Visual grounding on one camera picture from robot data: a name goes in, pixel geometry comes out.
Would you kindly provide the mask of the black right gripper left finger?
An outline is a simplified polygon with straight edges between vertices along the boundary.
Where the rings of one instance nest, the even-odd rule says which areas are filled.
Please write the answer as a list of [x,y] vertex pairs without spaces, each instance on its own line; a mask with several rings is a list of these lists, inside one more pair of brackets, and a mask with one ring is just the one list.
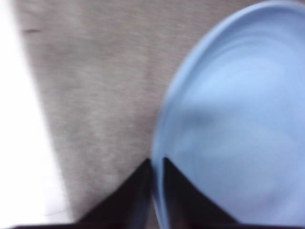
[[82,226],[145,226],[151,201],[152,166],[144,160],[122,185],[96,205],[78,224]]

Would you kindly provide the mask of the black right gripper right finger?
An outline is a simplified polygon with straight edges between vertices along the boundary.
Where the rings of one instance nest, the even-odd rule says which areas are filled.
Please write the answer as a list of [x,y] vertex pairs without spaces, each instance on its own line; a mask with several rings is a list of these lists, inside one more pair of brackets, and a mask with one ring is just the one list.
[[202,194],[170,161],[163,159],[164,200],[170,226],[234,226],[238,221]]

